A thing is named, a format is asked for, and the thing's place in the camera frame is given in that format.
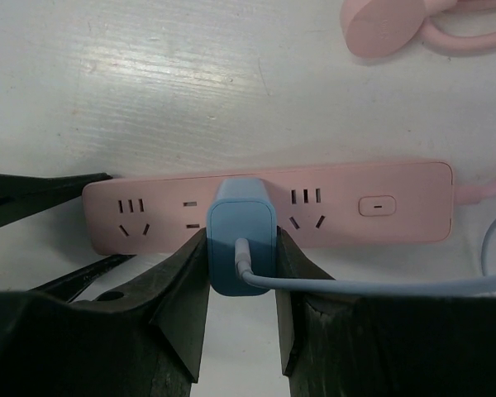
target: white cable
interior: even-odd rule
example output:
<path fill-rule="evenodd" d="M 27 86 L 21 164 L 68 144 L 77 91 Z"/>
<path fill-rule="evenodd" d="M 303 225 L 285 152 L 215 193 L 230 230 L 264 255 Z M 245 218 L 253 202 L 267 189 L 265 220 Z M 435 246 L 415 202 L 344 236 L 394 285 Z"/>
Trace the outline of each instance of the white cable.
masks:
<path fill-rule="evenodd" d="M 487 232 L 485 233 L 483 243 L 481 244 L 481 260 L 480 260 L 481 273 L 486 276 L 489 275 L 489 264 L 487 261 L 487 259 L 489 258 L 489 244 L 495 232 L 496 232 L 496 219 L 494 219 L 493 222 L 490 224 L 489 229 L 487 229 Z"/>
<path fill-rule="evenodd" d="M 496 275 L 472 280 L 437 283 L 380 284 L 339 280 L 275 279 L 254 275 L 250 245 L 245 238 L 235 244 L 235 264 L 239 278 L 248 285 L 264 289 L 286 289 L 315 294 L 466 296 L 496 292 Z"/>

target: white switch button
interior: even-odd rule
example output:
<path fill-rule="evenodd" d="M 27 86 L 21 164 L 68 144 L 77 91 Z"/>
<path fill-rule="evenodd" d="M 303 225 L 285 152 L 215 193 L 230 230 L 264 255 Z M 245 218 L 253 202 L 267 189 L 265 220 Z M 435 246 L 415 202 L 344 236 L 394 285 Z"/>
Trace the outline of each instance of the white switch button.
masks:
<path fill-rule="evenodd" d="M 363 197 L 358 204 L 358 210 L 364 217 L 386 217 L 395 213 L 397 203 L 391 196 Z"/>

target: power strip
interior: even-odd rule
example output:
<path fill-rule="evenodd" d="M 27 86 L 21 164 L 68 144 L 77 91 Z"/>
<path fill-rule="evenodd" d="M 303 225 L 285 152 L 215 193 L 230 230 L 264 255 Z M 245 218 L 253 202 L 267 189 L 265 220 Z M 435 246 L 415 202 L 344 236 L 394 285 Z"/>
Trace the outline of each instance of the power strip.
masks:
<path fill-rule="evenodd" d="M 221 182 L 237 177 L 264 181 L 278 225 L 302 248 L 439 242 L 451 233 L 452 168 L 441 160 L 410 160 L 90 184 L 83 203 L 95 251 L 178 250 L 205 227 Z"/>

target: cable connector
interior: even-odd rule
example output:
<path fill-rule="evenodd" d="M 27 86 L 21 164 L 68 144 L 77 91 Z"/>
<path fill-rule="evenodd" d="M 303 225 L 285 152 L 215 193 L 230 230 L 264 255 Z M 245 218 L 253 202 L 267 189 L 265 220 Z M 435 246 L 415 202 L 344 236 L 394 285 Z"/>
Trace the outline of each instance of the cable connector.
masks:
<path fill-rule="evenodd" d="M 235 241 L 235 269 L 237 277 L 241 280 L 245 271 L 251 272 L 250 243 L 245 238 Z"/>

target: charger plug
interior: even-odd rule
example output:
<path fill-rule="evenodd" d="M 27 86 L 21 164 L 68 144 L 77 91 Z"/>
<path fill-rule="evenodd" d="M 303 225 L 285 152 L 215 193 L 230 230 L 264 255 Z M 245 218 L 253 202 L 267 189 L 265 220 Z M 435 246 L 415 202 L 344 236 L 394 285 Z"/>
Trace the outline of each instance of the charger plug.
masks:
<path fill-rule="evenodd" d="M 254 272 L 275 277 L 277 217 L 261 179 L 222 181 L 207 211 L 207 256 L 209 278 L 219 294 L 264 294 L 267 289 L 253 287 L 237 277 L 235 244 L 239 238 L 250 243 Z"/>

